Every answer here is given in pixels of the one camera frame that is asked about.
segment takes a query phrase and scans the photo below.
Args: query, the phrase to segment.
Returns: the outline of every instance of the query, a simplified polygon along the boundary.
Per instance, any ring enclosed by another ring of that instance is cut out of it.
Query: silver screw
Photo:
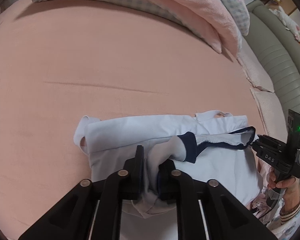
[[[171,175],[172,176],[180,176],[181,175],[181,171],[179,171],[179,170],[173,170],[173,171],[171,171]]]
[[[118,171],[118,175],[121,176],[121,177],[127,176],[128,174],[129,174],[129,172],[126,171],[126,170],[120,170],[120,171]]]
[[[211,179],[208,183],[211,187],[216,187],[219,185],[219,182],[216,179]]]
[[[90,180],[88,180],[88,179],[84,179],[80,182],[81,187],[87,187],[89,185],[90,185]]]

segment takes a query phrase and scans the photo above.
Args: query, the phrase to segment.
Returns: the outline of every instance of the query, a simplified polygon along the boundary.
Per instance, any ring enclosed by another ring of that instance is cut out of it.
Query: striped cuff
[[[282,212],[283,208],[284,208],[284,206],[280,210],[280,218],[281,218],[281,224],[282,225],[284,223],[286,223],[287,221],[289,221],[290,219],[292,219],[300,211],[300,202],[299,202],[298,205],[296,205],[295,208],[293,208],[291,211],[289,211],[287,213]]]

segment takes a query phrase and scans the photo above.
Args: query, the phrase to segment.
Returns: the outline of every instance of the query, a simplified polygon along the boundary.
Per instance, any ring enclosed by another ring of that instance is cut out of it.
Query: navy blue trim
[[[212,142],[202,142],[199,145],[197,145],[197,142],[195,140],[195,136],[191,132],[186,132],[183,135],[178,135],[178,137],[182,140],[183,144],[186,148],[186,158],[184,162],[190,162],[195,163],[195,160],[197,159],[198,155],[202,153],[204,149],[207,147],[220,147],[220,148],[226,148],[226,149],[235,149],[235,150],[244,150],[246,149],[254,140],[256,129],[253,126],[249,126],[247,128],[239,129],[237,131],[230,132],[229,134],[240,134],[245,133],[248,131],[252,131],[251,136],[249,138],[249,141],[246,145],[240,143],[238,145],[230,145],[225,142],[219,142],[219,143],[212,143]]]

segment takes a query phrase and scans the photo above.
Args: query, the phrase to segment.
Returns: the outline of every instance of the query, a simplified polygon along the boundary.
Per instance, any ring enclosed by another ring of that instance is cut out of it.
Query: clear tape
[[[285,192],[286,192],[285,188],[282,188],[280,190],[280,193],[275,192],[273,189],[271,189],[271,190],[268,190],[267,195],[271,199],[282,199]]]

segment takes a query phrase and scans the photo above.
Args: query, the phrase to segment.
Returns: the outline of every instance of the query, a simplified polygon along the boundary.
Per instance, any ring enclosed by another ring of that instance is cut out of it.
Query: folded white clothing
[[[106,179],[133,158],[137,145],[145,150],[144,191],[137,201],[124,201],[126,213],[149,218],[175,208],[158,198],[158,166],[167,159],[193,179],[217,179],[242,204],[262,189],[262,177],[248,145],[258,138],[246,116],[218,110],[188,115],[133,116],[100,121],[84,116],[74,142],[88,155],[92,181]]]

